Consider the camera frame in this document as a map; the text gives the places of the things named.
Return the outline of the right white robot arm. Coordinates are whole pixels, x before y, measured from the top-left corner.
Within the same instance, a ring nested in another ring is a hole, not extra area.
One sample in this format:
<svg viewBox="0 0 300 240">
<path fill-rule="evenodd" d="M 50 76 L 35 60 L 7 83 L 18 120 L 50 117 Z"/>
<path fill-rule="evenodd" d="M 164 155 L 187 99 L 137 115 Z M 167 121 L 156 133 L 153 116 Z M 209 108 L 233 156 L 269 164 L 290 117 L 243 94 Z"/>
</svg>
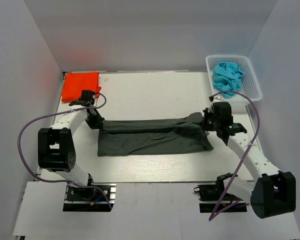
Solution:
<svg viewBox="0 0 300 240">
<path fill-rule="evenodd" d="M 273 165 L 254 145 L 244 126 L 234 122 L 228 102 L 214 102 L 206 108 L 201 128 L 216 132 L 253 178 L 253 182 L 241 179 L 236 171 L 220 175 L 213 185 L 201 186 L 202 201 L 226 200 L 232 196 L 250 204 L 260 219 L 296 210 L 295 176 Z"/>
</svg>

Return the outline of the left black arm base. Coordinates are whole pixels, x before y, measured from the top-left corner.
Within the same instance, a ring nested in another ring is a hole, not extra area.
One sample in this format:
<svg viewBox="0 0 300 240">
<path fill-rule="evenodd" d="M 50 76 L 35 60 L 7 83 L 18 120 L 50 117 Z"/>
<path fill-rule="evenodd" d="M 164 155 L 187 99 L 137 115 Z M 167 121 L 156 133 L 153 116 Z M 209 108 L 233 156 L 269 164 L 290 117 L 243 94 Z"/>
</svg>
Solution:
<svg viewBox="0 0 300 240">
<path fill-rule="evenodd" d="M 108 205 L 107 197 L 111 207 L 115 204 L 116 199 L 116 183 L 101 183 L 93 185 L 102 190 L 92 188 L 78 188 L 68 185 L 65 192 L 63 211 L 64 212 L 82 212 L 82 213 L 96 213 L 96 212 L 110 212 L 111 208 Z"/>
</svg>

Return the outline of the folded orange t-shirt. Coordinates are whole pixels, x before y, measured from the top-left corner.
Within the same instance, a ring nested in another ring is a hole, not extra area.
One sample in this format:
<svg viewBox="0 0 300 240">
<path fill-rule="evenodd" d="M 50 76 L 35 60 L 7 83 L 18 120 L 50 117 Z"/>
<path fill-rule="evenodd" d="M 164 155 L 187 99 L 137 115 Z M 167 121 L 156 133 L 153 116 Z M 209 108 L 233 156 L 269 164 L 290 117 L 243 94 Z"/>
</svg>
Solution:
<svg viewBox="0 0 300 240">
<path fill-rule="evenodd" d="M 98 93 L 101 89 L 99 86 L 99 72 L 69 72 L 65 76 L 61 102 L 70 103 L 76 101 L 83 90 Z"/>
</svg>

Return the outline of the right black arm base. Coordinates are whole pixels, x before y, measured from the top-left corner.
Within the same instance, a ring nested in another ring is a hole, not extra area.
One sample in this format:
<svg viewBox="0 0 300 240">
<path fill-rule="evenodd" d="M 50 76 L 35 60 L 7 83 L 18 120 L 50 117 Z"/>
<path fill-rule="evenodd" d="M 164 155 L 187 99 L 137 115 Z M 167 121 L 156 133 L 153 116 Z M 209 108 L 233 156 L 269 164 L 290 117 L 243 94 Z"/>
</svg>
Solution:
<svg viewBox="0 0 300 240">
<path fill-rule="evenodd" d="M 203 213 L 213 212 L 213 209 L 223 191 L 219 190 L 215 183 L 214 184 L 209 183 L 209 184 L 197 185 L 193 189 L 193 192 L 199 196 L 199 212 L 203 214 Z M 239 200 L 238 197 L 226 193 L 221 201 L 221 204 L 217 208 L 217 212 L 238 200 Z M 225 211 L 225 213 L 245 213 L 245 212 L 247 212 L 247 204 L 242 200 L 235 206 Z"/>
</svg>

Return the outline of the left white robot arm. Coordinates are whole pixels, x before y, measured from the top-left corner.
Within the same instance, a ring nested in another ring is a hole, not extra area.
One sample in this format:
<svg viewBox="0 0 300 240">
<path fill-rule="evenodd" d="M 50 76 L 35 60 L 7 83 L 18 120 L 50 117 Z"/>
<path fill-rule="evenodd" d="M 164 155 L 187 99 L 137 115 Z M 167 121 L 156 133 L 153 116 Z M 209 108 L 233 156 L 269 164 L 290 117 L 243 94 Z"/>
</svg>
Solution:
<svg viewBox="0 0 300 240">
<path fill-rule="evenodd" d="M 70 185 L 78 187 L 78 193 L 89 200 L 95 196 L 96 187 L 91 184 L 92 177 L 76 163 L 73 135 L 82 123 L 92 130 L 100 130 L 104 118 L 95 106 L 96 95 L 100 93 L 83 90 L 77 100 L 61 112 L 60 119 L 48 128 L 38 131 L 38 165 L 42 169 L 56 173 Z"/>
</svg>

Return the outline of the dark grey t-shirt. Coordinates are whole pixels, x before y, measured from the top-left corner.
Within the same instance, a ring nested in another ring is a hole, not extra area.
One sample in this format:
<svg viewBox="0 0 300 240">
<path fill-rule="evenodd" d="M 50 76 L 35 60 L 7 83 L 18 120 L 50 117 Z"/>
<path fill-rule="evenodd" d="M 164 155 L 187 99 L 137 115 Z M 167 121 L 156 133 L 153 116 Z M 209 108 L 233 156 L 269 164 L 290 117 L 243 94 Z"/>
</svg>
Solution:
<svg viewBox="0 0 300 240">
<path fill-rule="evenodd" d="M 172 119 L 105 120 L 98 135 L 97 155 L 123 157 L 212 151 L 214 147 L 200 126 L 202 120 L 200 112 Z"/>
</svg>

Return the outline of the white plastic basket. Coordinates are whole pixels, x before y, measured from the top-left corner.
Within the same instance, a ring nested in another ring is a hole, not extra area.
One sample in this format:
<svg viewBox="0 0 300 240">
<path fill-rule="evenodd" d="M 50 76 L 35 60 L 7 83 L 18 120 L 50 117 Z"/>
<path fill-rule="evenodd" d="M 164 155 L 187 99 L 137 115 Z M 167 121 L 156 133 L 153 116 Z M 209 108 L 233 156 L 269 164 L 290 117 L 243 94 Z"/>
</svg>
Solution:
<svg viewBox="0 0 300 240">
<path fill-rule="evenodd" d="M 263 95 L 250 63 L 242 55 L 209 55 L 205 58 L 208 78 L 215 101 L 232 106 L 258 102 Z"/>
</svg>

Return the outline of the crumpled light blue t-shirt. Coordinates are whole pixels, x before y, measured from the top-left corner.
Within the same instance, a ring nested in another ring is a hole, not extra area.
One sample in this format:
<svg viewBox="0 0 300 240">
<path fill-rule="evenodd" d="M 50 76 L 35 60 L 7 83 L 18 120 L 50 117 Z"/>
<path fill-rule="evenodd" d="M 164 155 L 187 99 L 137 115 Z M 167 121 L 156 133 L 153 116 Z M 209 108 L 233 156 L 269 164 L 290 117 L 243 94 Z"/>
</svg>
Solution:
<svg viewBox="0 0 300 240">
<path fill-rule="evenodd" d="M 242 78 L 245 76 L 241 64 L 234 62 L 220 62 L 213 70 L 213 87 L 218 92 L 224 92 L 225 99 L 232 98 L 242 88 Z"/>
</svg>

